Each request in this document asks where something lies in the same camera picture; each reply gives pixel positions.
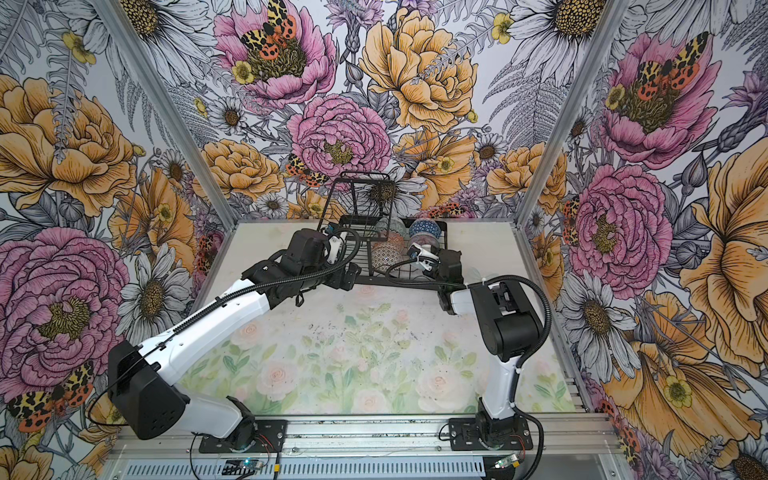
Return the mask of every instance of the metal corner post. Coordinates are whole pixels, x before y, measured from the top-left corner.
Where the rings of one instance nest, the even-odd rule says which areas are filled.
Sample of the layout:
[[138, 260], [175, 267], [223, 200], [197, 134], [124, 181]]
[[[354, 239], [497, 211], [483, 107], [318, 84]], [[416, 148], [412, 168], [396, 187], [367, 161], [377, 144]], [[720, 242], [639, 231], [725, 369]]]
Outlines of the metal corner post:
[[598, 71], [603, 59], [611, 49], [611, 43], [614, 40], [616, 31], [621, 24], [621, 19], [629, 6], [629, 0], [609, 0], [603, 10], [600, 22], [595, 28], [596, 34], [589, 42], [587, 56], [576, 72], [575, 79], [565, 98], [565, 103], [560, 109], [560, 115], [554, 123], [552, 133], [547, 140], [547, 146], [544, 154], [541, 156], [541, 163], [531, 179], [531, 185], [525, 192], [523, 204], [515, 217], [515, 223], [520, 227], [525, 223], [533, 212], [533, 207], [538, 202], [541, 192], [547, 183], [547, 177], [554, 164], [558, 160], [561, 145], [565, 141], [565, 136], [578, 115], [579, 104], [587, 94], [595, 73]]
[[141, 87], [163, 118], [170, 134], [177, 142], [181, 154], [192, 166], [193, 172], [210, 199], [211, 205], [219, 215], [224, 229], [226, 232], [231, 232], [237, 221], [227, 199], [221, 193], [221, 189], [203, 161], [200, 149], [181, 120], [176, 104], [171, 100], [160, 74], [157, 73], [154, 63], [149, 59], [138, 34], [125, 15], [120, 0], [99, 0], [91, 4], [118, 45], [122, 55], [128, 60], [130, 69], [136, 74]]

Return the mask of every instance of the blue patterned bowl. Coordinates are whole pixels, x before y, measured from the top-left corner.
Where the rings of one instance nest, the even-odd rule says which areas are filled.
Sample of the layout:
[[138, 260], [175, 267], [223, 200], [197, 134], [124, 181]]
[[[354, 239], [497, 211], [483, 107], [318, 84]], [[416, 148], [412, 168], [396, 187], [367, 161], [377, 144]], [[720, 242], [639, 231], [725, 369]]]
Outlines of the blue patterned bowl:
[[430, 235], [434, 236], [434, 238], [440, 238], [442, 235], [442, 230], [440, 230], [440, 226], [437, 224], [437, 222], [431, 218], [420, 218], [411, 223], [409, 233], [411, 234], [411, 237], [421, 233], [429, 233]]

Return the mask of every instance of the floral wallpaper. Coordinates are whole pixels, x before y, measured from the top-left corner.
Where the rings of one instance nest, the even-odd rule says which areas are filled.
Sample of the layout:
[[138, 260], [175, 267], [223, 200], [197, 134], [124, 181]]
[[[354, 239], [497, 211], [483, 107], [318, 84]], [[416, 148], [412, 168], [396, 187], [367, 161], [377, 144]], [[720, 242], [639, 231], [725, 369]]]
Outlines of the floral wallpaper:
[[632, 2], [525, 224], [636, 478], [768, 478], [766, 18]]
[[[65, 14], [120, 71], [89, 1]], [[388, 173], [381, 200], [400, 217], [499, 218], [528, 188], [605, 0], [121, 4], [239, 218], [317, 218], [343, 171]]]
[[0, 5], [0, 476], [93, 480], [110, 349], [187, 315], [224, 232], [89, 4]]

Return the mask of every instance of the patterned bowl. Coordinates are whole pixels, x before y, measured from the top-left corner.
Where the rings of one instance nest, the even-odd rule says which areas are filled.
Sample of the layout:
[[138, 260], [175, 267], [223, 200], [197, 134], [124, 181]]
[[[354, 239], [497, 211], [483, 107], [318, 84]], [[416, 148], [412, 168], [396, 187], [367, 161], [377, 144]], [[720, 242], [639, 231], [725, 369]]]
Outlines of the patterned bowl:
[[[376, 225], [373, 228], [375, 228], [377, 232], [386, 231], [387, 217], [383, 217], [381, 220], [376, 222]], [[408, 238], [408, 227], [406, 227], [406, 225], [402, 222], [402, 220], [400, 220], [399, 217], [392, 217], [392, 219], [389, 221], [389, 232], [397, 232], [402, 238]]]
[[414, 243], [418, 243], [419, 245], [432, 245], [434, 248], [440, 248], [440, 242], [429, 233], [421, 233], [411, 237], [411, 240], [408, 242], [408, 248]]
[[389, 242], [382, 242], [380, 247], [371, 251], [371, 263], [373, 264], [373, 268], [382, 272], [401, 260], [402, 249]]
[[429, 233], [430, 235], [433, 235], [434, 238], [440, 238], [442, 230], [440, 230], [440, 226], [437, 222], [431, 218], [420, 218], [411, 223], [409, 233], [411, 234], [411, 237], [421, 233]]

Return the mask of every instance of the black bracket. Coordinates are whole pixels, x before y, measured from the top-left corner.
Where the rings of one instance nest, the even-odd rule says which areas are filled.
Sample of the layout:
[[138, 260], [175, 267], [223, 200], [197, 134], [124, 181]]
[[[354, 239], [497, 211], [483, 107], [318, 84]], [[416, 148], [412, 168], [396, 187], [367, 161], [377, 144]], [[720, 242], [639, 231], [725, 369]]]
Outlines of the black bracket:
[[475, 419], [449, 419], [448, 432], [451, 436], [453, 452], [468, 452], [471, 450], [522, 450], [520, 439], [526, 450], [533, 449], [533, 439], [528, 430], [528, 422], [522, 417], [515, 417], [514, 427], [483, 442], [480, 439], [480, 428]]
[[[275, 455], [277, 452], [283, 451], [287, 427], [287, 420], [256, 419], [256, 435], [261, 435], [268, 441], [266, 447], [257, 436], [251, 446], [242, 453], [266, 453], [266, 449], [269, 449], [270, 454]], [[200, 453], [232, 453], [232, 449], [221, 439], [209, 435], [203, 435], [199, 451]]]

